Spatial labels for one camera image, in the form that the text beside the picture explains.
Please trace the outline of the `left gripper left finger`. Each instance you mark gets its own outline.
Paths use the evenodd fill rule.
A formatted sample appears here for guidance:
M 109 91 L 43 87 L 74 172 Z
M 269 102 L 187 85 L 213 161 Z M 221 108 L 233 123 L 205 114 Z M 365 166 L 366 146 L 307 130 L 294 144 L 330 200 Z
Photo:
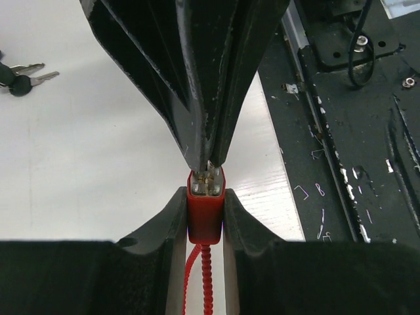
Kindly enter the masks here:
M 1 243 L 2 314 L 181 314 L 186 189 L 110 241 Z

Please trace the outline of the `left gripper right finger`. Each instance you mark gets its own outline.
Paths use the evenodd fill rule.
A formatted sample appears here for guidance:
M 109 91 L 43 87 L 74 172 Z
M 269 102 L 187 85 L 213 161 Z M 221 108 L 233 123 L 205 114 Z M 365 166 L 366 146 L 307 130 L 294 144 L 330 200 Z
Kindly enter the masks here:
M 419 252 L 393 243 L 285 241 L 224 197 L 227 314 L 418 314 Z

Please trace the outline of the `small red cable padlock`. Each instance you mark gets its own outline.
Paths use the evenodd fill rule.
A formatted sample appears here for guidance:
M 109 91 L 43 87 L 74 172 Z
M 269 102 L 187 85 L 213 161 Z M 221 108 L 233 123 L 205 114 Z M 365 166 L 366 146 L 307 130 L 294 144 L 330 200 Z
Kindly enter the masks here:
M 211 246 L 221 239 L 225 192 L 222 167 L 208 166 L 205 171 L 190 172 L 187 180 L 187 228 L 194 248 L 185 263 L 183 314 L 186 314 L 190 274 L 198 257 L 201 257 L 203 313 L 213 313 Z

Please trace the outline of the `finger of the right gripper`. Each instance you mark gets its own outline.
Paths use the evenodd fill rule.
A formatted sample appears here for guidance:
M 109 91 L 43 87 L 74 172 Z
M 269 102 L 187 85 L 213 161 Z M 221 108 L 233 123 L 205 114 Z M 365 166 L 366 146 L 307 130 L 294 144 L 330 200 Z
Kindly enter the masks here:
M 184 1 L 189 167 L 221 166 L 249 86 L 289 1 Z
M 81 1 L 101 47 L 164 119 L 187 165 L 202 171 L 203 110 L 193 99 L 176 1 Z

